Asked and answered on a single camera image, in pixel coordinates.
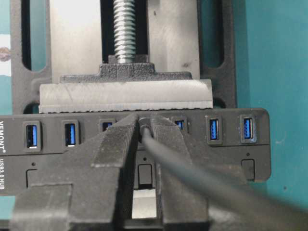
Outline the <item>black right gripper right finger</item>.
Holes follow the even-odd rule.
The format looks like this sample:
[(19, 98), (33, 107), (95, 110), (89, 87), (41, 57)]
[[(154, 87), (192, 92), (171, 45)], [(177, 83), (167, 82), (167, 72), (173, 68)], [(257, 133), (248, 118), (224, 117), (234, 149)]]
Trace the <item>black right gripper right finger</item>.
[(237, 213), (250, 224), (272, 231), (306, 231), (308, 213), (254, 191), (238, 166), (217, 165), (219, 155), (184, 135), (169, 119), (150, 119), (150, 153), (171, 175), (205, 199)]

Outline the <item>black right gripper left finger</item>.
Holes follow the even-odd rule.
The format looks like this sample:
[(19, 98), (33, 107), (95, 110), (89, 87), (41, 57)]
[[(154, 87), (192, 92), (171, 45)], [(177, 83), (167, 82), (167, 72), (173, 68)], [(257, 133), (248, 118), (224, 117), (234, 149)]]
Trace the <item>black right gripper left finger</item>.
[(130, 114), (42, 163), (15, 201), (12, 231), (114, 231), (131, 218), (139, 117)]

